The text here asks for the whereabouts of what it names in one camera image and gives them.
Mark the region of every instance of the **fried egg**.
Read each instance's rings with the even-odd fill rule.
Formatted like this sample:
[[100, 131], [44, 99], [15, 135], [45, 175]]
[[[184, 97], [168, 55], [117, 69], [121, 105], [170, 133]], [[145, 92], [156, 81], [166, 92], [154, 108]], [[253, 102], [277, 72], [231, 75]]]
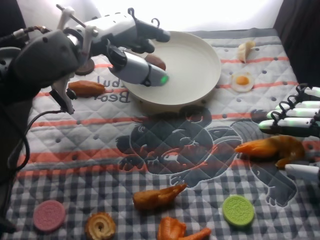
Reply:
[[239, 93], [249, 92], [255, 81], [249, 72], [234, 73], [231, 75], [231, 88]]

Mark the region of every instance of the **egg white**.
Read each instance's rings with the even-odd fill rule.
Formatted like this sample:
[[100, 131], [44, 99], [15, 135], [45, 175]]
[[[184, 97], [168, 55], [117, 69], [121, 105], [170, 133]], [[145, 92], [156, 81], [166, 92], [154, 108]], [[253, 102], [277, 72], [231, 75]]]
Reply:
[[[249, 80], [248, 84], [246, 85], [237, 84], [237, 78], [241, 76], [248, 78]], [[231, 88], [236, 92], [239, 92], [239, 93], [249, 92], [254, 87], [254, 84], [255, 84], [255, 80], [249, 72], [239, 72], [231, 75]]]

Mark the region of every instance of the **white plate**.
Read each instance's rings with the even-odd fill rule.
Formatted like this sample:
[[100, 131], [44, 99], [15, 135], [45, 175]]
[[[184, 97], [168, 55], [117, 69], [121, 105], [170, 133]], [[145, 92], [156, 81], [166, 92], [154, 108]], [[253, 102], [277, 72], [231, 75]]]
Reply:
[[166, 64], [169, 81], [163, 86], [123, 82], [137, 98], [160, 105], [184, 105], [206, 96], [217, 84], [221, 63], [216, 51], [189, 33], [171, 31], [169, 42], [155, 41], [154, 55]]

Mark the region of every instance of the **checkered pattern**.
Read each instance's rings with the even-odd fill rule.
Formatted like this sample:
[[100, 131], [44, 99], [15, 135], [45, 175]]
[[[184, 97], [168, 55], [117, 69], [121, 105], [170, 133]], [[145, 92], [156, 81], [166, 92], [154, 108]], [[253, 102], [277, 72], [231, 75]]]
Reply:
[[[206, 39], [219, 57], [227, 60], [234, 59], [236, 46], [248, 40], [256, 41], [258, 46], [258, 50], [250, 54], [251, 59], [275, 59], [253, 64], [222, 64], [218, 85], [204, 101], [210, 114], [217, 118], [205, 130], [231, 126], [242, 141], [264, 136], [258, 129], [251, 128], [248, 122], [237, 122], [228, 114], [250, 113], [254, 109], [273, 110], [279, 101], [294, 93], [295, 87], [290, 84], [290, 81], [295, 81], [295, 76], [289, 62], [278, 60], [278, 57], [286, 56], [278, 37]], [[94, 61], [96, 65], [101, 65], [107, 60], [97, 56]], [[255, 84], [278, 85], [255, 88], [250, 93], [235, 93], [226, 85], [230, 75], [237, 72], [250, 72]], [[98, 76], [100, 83], [105, 82], [109, 89], [114, 87], [108, 81], [116, 79], [107, 68], [97, 68], [93, 73], [72, 81], [97, 81]], [[142, 112], [130, 96], [125, 103], [105, 99], [78, 99], [73, 102], [76, 109], [74, 115], [46, 115], [38, 121], [52, 124], [39, 124], [30, 130], [27, 137], [31, 151], [36, 154], [31, 164], [17, 176], [7, 211], [7, 218], [17, 225], [18, 231], [4, 234], [3, 240], [86, 239], [86, 221], [97, 212], [107, 212], [114, 219], [117, 226], [115, 240], [156, 239], [159, 223], [166, 216], [185, 222], [186, 236], [204, 227], [210, 228], [210, 240], [320, 239], [318, 186], [302, 180], [293, 182], [274, 168], [249, 165], [248, 160], [239, 159], [240, 156], [236, 156], [230, 165], [224, 165], [225, 171], [186, 188], [169, 208], [138, 212], [133, 206], [133, 193], [168, 187], [173, 183], [172, 174], [119, 169], [118, 163], [124, 156], [117, 155], [116, 139], [130, 136], [136, 123], [117, 123], [117, 119], [140, 117], [147, 109]], [[30, 117], [54, 106], [56, 104], [49, 97], [38, 97], [34, 100]], [[105, 119], [113, 120], [111, 123], [99, 122]], [[63, 124], [54, 125], [53, 122], [57, 121], [63, 121]], [[306, 139], [308, 156], [319, 153], [319, 141], [315, 140]], [[187, 179], [186, 176], [193, 177], [191, 172], [186, 172], [180, 180]], [[283, 185], [281, 189], [286, 191], [277, 192], [278, 188], [272, 187], [274, 185]], [[255, 218], [251, 227], [235, 229], [224, 220], [222, 204], [230, 195], [242, 195], [253, 204]], [[278, 198], [281, 195], [285, 195], [283, 198], [287, 201], [280, 201], [283, 200]], [[46, 200], [57, 200], [66, 210], [63, 226], [50, 234], [38, 232], [32, 220], [35, 207]]]

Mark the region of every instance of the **gingham fabric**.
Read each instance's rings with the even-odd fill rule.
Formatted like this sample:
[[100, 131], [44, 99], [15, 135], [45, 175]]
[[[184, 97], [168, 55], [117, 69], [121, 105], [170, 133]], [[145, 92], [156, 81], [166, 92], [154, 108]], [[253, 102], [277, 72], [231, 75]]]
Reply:
[[[186, 236], [210, 228], [210, 240], [320, 239], [318, 186], [290, 179], [274, 162], [250, 163], [234, 152], [242, 142], [267, 137], [257, 123], [295, 93], [297, 81], [280, 39], [212, 36], [204, 40], [221, 59], [219, 82], [206, 99], [177, 112], [150, 110], [134, 100], [110, 74], [107, 58], [94, 57], [94, 72], [71, 81], [100, 82], [110, 93], [74, 100], [73, 115], [45, 115], [33, 125], [27, 135], [31, 159], [17, 176], [7, 211], [18, 231], [3, 239], [86, 239], [86, 221], [97, 212], [114, 219], [115, 240], [154, 240], [166, 216], [185, 222]], [[236, 59], [237, 46], [248, 40], [257, 47], [243, 64]], [[239, 72], [254, 77], [248, 93], [230, 88], [231, 74]], [[48, 91], [34, 99], [30, 119], [58, 108]], [[304, 139], [304, 145], [308, 157], [317, 157], [317, 138]], [[135, 192], [181, 182], [188, 187], [169, 207], [134, 208]], [[253, 204], [250, 227], [239, 230], [224, 220], [222, 204], [231, 195]], [[34, 209], [46, 200], [57, 200], [66, 210], [63, 226], [52, 233], [33, 225]]]

